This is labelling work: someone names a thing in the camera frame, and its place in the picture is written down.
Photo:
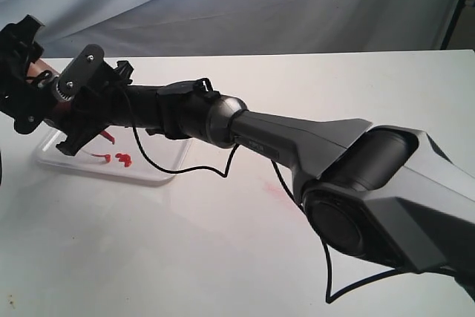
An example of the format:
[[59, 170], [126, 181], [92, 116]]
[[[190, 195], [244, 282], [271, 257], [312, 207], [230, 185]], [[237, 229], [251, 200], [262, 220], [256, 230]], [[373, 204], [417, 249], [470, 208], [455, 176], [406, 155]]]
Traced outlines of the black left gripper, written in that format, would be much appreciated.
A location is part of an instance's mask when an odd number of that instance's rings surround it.
[[9, 23], [1, 30], [1, 112], [14, 119], [14, 130], [30, 134], [44, 120], [45, 113], [58, 101], [53, 95], [53, 80], [28, 82], [30, 64], [43, 54], [35, 41], [42, 23], [31, 15]]

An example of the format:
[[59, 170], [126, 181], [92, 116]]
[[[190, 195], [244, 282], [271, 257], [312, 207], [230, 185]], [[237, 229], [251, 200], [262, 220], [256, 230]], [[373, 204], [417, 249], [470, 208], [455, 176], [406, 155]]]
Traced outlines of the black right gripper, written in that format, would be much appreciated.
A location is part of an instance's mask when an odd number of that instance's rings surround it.
[[56, 127], [66, 138], [56, 145], [64, 155], [75, 155], [107, 127], [114, 92], [131, 84], [134, 68], [125, 60], [112, 68], [102, 61], [96, 69], [81, 75], [79, 92], [63, 105]]

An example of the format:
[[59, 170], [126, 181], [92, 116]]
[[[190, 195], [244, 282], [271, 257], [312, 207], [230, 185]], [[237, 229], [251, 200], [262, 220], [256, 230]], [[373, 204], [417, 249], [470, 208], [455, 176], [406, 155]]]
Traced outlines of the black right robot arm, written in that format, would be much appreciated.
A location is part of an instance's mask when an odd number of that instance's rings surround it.
[[315, 122], [250, 111], [207, 78], [137, 86], [126, 61], [72, 61], [54, 88], [70, 101], [58, 149], [68, 156], [110, 125], [170, 140], [243, 146], [292, 173], [292, 202], [325, 251], [404, 273], [452, 277], [474, 294], [474, 178], [424, 131], [363, 119]]

